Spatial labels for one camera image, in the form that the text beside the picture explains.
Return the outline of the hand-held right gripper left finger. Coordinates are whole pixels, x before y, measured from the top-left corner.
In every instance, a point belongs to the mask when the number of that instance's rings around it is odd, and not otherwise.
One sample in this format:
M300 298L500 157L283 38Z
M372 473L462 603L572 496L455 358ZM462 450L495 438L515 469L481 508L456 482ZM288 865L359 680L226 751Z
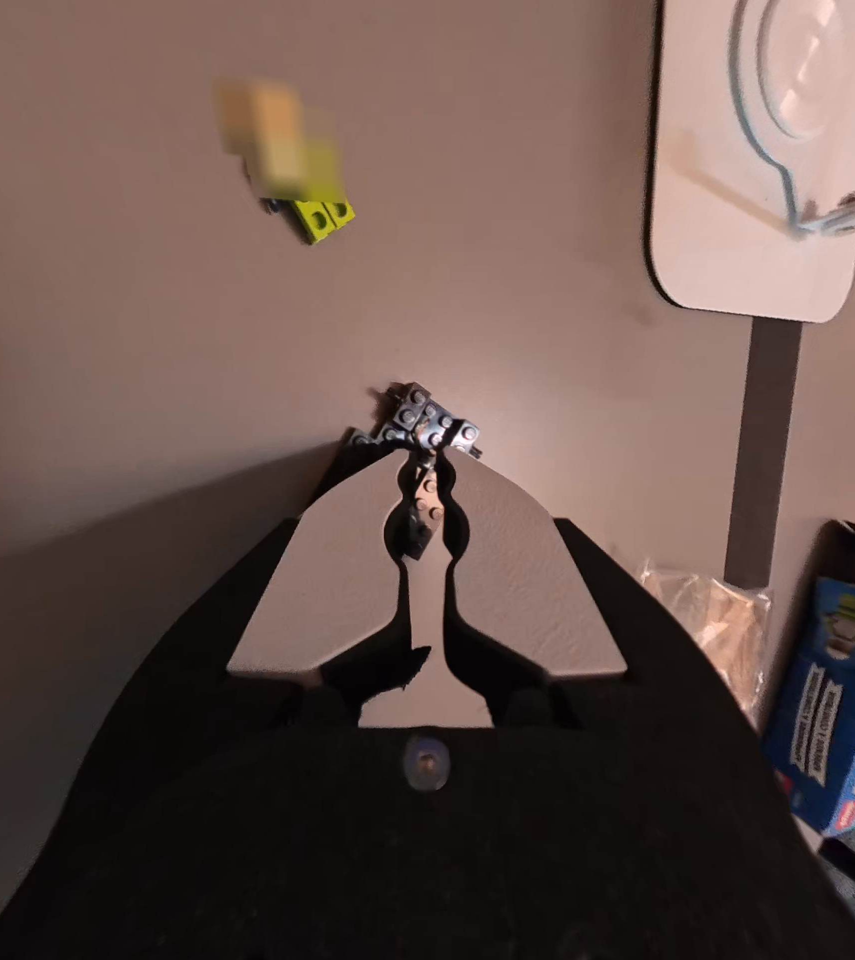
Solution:
M405 510L396 448L323 493L301 514L229 658L229 675L320 682L325 668L412 650L407 570L388 544Z

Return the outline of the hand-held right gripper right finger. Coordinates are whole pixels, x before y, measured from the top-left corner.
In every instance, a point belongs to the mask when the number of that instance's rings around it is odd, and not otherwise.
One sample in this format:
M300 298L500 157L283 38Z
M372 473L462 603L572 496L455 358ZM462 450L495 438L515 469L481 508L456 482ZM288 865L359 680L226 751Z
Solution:
M468 453L446 462L459 620L550 681L624 676L626 661L548 510Z

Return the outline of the blue lego set box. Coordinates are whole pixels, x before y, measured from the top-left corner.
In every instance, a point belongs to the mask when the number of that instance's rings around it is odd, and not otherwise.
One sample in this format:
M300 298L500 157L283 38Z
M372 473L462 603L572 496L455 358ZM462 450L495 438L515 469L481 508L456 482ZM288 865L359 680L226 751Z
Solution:
M762 745L792 812L835 838L855 830L855 523L823 533Z

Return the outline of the lime green lego legs piece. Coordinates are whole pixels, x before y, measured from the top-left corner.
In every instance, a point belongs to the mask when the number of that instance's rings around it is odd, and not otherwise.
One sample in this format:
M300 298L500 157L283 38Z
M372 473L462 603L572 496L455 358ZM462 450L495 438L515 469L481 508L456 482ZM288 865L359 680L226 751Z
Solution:
M306 242L314 246L334 232L347 226L356 213L347 200L289 200Z

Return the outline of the white wire screen stand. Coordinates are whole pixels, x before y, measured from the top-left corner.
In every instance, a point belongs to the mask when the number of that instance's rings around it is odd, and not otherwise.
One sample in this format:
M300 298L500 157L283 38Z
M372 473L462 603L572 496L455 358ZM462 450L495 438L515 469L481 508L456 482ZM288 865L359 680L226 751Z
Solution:
M819 325L855 275L855 1L659 3L647 253L676 306Z

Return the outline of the black lego chassis piece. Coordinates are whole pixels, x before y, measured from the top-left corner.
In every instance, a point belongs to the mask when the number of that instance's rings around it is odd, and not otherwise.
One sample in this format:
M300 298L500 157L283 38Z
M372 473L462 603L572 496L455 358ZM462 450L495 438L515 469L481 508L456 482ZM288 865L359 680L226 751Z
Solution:
M377 448L408 453L411 477L402 484L403 489L410 491L407 531L397 534L396 542L404 556L418 561L444 519L438 493L438 454L453 449L481 459L481 431L474 422L453 414L417 382L393 386L383 397L382 414L375 428L352 429L344 446L349 450Z

